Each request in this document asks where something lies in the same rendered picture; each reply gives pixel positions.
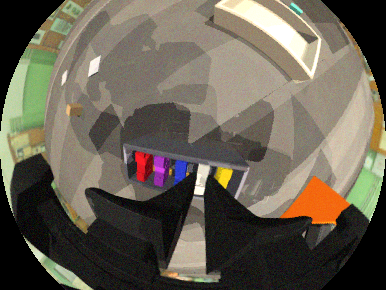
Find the white fuse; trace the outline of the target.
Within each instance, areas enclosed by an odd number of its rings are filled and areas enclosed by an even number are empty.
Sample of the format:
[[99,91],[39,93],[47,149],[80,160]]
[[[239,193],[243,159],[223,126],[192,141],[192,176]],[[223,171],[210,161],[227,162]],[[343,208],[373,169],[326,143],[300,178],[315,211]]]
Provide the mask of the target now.
[[206,180],[208,180],[210,166],[198,164],[197,182],[194,194],[204,193]]

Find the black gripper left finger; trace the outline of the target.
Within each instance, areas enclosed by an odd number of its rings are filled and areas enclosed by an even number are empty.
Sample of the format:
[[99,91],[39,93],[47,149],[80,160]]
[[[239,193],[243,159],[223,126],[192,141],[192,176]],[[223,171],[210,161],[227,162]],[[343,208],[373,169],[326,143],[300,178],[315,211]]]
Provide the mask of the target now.
[[84,190],[93,213],[122,232],[154,246],[161,269],[168,270],[196,189],[197,173],[146,201],[128,200],[98,188]]

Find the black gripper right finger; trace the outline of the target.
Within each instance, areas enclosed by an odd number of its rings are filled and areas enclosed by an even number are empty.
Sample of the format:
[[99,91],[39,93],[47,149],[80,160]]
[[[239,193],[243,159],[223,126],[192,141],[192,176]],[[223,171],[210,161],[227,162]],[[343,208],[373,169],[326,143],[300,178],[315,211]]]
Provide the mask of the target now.
[[309,229],[309,216],[264,218],[250,213],[209,174],[204,189],[205,275],[220,275],[260,243],[285,240]]

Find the yellow fuse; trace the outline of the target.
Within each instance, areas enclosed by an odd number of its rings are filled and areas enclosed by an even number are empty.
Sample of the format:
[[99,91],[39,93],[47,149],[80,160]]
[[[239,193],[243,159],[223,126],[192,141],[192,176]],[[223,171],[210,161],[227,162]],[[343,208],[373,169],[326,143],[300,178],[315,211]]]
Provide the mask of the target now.
[[216,172],[216,180],[220,181],[222,184],[222,188],[226,189],[226,186],[228,186],[228,182],[230,180],[230,176],[232,176],[233,170],[229,168],[221,168],[221,166],[218,166],[217,172]]

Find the blue fuse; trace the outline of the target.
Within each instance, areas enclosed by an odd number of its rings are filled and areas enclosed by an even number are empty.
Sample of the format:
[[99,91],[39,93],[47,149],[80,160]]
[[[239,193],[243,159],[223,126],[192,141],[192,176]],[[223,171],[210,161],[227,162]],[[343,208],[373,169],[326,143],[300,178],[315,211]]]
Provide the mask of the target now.
[[186,177],[186,172],[188,172],[188,164],[186,161],[176,161],[176,168],[174,168],[174,177],[176,177],[176,181],[174,181],[174,185],[178,184],[182,180],[182,178]]

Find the small cyan block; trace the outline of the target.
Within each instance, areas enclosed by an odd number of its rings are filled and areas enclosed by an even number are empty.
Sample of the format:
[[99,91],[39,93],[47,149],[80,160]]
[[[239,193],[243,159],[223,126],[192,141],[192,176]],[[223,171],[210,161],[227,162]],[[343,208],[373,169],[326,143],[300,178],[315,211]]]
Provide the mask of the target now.
[[295,15],[301,15],[302,11],[301,11],[301,8],[298,8],[297,5],[294,5],[293,3],[291,3],[291,5],[289,5],[289,7],[291,9],[291,11],[294,11],[295,12]]

